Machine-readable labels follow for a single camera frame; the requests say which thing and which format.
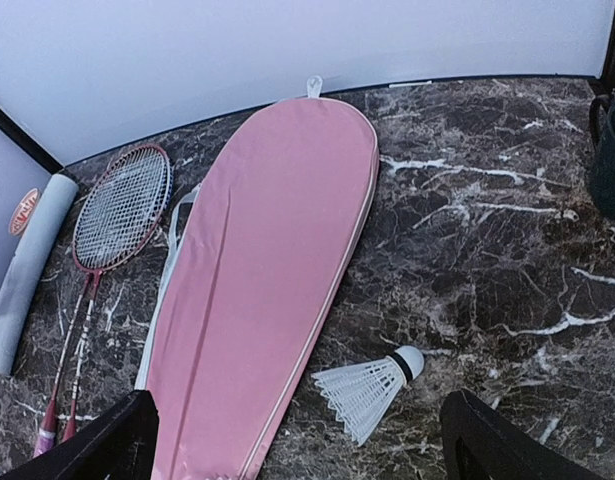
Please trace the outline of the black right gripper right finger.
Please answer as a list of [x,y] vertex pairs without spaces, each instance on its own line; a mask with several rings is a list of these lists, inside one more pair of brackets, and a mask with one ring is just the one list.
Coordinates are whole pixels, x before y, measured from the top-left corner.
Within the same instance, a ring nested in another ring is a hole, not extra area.
[[597,479],[539,444],[467,389],[451,392],[439,414],[449,479]]

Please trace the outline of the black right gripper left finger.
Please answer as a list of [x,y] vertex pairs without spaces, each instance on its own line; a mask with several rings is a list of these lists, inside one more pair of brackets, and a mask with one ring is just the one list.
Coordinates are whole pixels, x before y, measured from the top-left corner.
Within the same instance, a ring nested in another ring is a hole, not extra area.
[[134,390],[75,436],[3,475],[13,480],[149,479],[159,416],[151,393]]

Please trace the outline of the white shuttlecock tube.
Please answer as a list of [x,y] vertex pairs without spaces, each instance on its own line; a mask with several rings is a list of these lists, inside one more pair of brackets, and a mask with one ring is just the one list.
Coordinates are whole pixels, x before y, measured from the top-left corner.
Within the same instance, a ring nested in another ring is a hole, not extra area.
[[70,178],[51,177],[20,238],[0,288],[0,374],[12,371],[25,320],[61,225],[78,192]]

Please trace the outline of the white plastic shuttlecock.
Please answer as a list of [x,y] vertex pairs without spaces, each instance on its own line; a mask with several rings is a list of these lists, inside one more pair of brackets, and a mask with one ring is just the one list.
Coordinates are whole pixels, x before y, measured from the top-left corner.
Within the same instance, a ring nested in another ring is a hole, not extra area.
[[401,346],[380,360],[311,375],[327,406],[359,446],[374,432],[400,390],[423,372],[423,353]]

